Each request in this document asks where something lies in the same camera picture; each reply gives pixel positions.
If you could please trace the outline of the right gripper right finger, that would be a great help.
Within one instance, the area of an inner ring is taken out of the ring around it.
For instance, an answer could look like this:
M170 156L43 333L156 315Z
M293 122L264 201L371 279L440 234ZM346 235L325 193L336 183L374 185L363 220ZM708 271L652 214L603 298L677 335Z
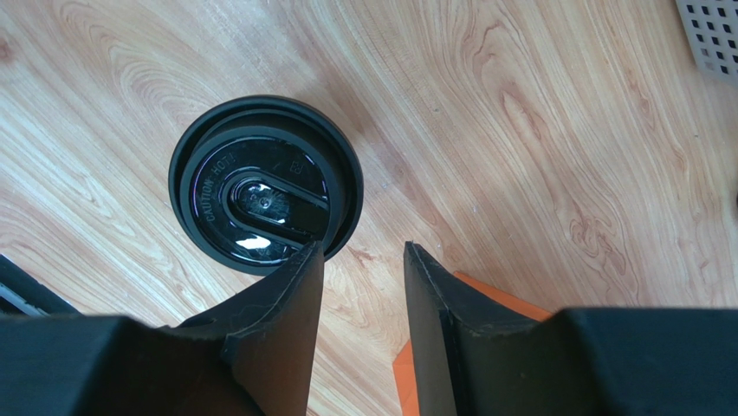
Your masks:
M537 322L404 253L423 415L734 415L733 309L566 308Z

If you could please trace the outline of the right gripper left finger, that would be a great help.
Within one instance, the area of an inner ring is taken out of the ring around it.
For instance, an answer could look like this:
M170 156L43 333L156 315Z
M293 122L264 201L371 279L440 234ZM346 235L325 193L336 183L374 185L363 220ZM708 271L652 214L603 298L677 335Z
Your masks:
M176 327L1 315L4 415L303 415L324 258L312 242Z

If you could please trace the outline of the orange paper bag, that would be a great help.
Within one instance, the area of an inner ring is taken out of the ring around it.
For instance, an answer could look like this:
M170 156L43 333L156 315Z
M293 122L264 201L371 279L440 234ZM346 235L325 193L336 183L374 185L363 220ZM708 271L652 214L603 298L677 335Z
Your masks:
M552 315L551 312L545 309L476 280L461 271L455 271L453 275L491 300L536 322L544 321ZM420 412L411 341L406 342L400 350L392 363L392 368L402 414L404 416L418 416Z

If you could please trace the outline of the black plastic cup lid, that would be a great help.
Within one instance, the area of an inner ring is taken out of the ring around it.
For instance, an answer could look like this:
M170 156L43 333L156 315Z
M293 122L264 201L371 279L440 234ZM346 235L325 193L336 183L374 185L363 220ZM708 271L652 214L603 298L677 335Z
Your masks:
M325 258L338 253L358 225L364 178L348 138L318 109L251 95L186 128L168 190L184 233L205 255L266 276L314 241Z

